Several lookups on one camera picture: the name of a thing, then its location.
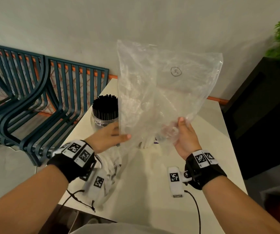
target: chair backrest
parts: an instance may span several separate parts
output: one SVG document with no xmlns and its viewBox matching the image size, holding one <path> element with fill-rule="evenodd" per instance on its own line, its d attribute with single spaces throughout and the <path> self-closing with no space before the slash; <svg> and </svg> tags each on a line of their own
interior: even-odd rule
<svg viewBox="0 0 280 234">
<path fill-rule="evenodd" d="M 0 90 L 0 100 L 25 98 L 35 88 L 43 67 L 43 55 L 0 46 L 0 77 L 8 87 L 7 92 Z"/>
<path fill-rule="evenodd" d="M 53 91 L 58 104 L 48 107 L 48 112 L 69 110 L 79 120 L 88 110 L 108 82 L 109 69 L 46 57 Z"/>
</svg>

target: clear plastic bag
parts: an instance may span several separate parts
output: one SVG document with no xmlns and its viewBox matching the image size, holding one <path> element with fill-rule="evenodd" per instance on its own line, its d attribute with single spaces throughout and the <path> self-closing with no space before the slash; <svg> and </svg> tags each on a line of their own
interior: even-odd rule
<svg viewBox="0 0 280 234">
<path fill-rule="evenodd" d="M 177 118 L 191 122 L 196 116 L 216 84 L 222 54 L 160 50 L 122 40 L 117 50 L 119 127 L 121 133 L 132 135 L 122 148 L 127 152 L 152 136 L 176 141 Z"/>
</svg>

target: forearm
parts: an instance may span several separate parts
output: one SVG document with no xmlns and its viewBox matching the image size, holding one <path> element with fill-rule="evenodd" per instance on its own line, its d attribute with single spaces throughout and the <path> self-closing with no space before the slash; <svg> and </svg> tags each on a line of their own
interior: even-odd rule
<svg viewBox="0 0 280 234">
<path fill-rule="evenodd" d="M 0 233 L 37 233 L 68 187 L 54 165 L 48 165 L 0 198 Z"/>
<path fill-rule="evenodd" d="M 227 177 L 216 177 L 202 190 L 226 234 L 280 233 L 280 223 Z"/>
</svg>

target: black planter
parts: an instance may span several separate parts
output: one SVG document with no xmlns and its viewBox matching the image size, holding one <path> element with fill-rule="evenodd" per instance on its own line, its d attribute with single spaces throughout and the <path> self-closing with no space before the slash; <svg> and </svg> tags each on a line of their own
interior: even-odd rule
<svg viewBox="0 0 280 234">
<path fill-rule="evenodd" d="M 222 110 L 244 179 L 280 164 L 280 63 L 263 57 Z"/>
</svg>

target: left hand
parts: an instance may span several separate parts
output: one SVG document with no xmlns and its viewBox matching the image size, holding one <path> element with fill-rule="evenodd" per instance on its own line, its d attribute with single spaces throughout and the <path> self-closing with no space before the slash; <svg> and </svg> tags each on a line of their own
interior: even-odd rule
<svg viewBox="0 0 280 234">
<path fill-rule="evenodd" d="M 113 122 L 96 131 L 93 135 L 85 139 L 85 141 L 92 147 L 95 153 L 102 153 L 114 145 L 126 142 L 130 138 L 130 134 L 120 135 L 119 123 Z"/>
</svg>

